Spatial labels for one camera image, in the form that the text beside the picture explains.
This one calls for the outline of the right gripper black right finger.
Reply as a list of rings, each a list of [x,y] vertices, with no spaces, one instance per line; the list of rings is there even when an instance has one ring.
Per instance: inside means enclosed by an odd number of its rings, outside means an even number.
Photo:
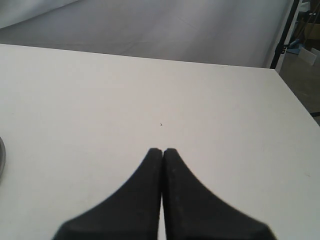
[[[163,154],[162,205],[168,240],[269,240],[270,228],[214,195],[178,151]]]

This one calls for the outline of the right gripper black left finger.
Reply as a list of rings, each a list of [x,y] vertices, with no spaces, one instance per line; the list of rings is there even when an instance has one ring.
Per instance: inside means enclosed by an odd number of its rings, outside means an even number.
[[[115,193],[62,224],[55,239],[158,239],[162,159],[160,149],[149,149],[133,175]]]

